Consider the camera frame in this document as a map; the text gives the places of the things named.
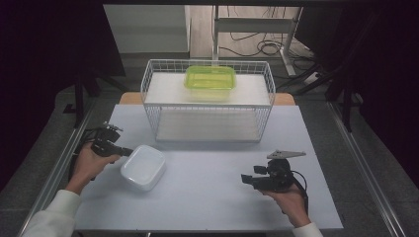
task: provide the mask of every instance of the hand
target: hand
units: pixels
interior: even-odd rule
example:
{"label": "hand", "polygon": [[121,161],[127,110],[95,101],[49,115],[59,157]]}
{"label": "hand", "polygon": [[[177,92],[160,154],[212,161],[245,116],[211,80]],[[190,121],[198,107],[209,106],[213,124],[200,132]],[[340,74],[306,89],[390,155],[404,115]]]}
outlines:
{"label": "hand", "polygon": [[281,210],[288,216],[290,223],[299,228],[311,223],[304,208],[304,199],[295,184],[290,186],[286,193],[274,193],[270,191],[260,191],[264,196],[273,198]]}
{"label": "hand", "polygon": [[101,157],[97,155],[90,148],[91,142],[86,143],[80,151],[77,157],[76,164],[74,166],[74,173],[65,188],[68,191],[72,191],[78,195],[84,187],[89,184],[90,180],[99,175],[111,162],[115,162],[120,159],[119,155],[111,155],[109,157]]}

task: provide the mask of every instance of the white wire basket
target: white wire basket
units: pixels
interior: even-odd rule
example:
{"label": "white wire basket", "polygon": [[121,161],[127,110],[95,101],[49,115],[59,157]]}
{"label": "white wire basket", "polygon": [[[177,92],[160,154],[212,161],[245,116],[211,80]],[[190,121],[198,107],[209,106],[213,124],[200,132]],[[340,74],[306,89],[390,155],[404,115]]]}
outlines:
{"label": "white wire basket", "polygon": [[[223,97],[197,97],[184,86],[192,65],[231,67],[236,87]],[[259,142],[275,101],[265,61],[150,60],[140,92],[159,141]]]}

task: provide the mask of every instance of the white plastic container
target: white plastic container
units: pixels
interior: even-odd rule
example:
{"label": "white plastic container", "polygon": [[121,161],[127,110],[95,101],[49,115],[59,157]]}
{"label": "white plastic container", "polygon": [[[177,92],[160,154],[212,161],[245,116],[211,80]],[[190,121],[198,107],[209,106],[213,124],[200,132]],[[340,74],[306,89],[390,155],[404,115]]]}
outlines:
{"label": "white plastic container", "polygon": [[163,153],[147,145],[138,146],[121,167],[121,174],[142,191],[154,188],[166,170]]}

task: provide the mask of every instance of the black cloth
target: black cloth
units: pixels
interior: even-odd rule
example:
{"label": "black cloth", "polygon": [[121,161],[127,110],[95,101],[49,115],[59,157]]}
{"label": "black cloth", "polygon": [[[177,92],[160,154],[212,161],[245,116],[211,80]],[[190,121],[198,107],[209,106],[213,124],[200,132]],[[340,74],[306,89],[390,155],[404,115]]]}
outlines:
{"label": "black cloth", "polygon": [[385,7],[357,58],[361,113],[419,187],[419,16],[416,3]]}
{"label": "black cloth", "polygon": [[56,94],[90,68],[125,75],[101,4],[0,2],[2,156],[0,189],[25,159]]}

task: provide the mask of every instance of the wooden table edge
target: wooden table edge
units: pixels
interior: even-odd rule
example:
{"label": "wooden table edge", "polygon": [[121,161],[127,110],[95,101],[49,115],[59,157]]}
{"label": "wooden table edge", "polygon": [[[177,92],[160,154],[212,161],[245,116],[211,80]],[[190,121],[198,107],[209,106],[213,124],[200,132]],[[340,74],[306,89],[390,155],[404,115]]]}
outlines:
{"label": "wooden table edge", "polygon": [[[140,92],[125,92],[121,96],[120,105],[142,105]],[[293,95],[289,93],[277,93],[274,106],[295,106]]]}

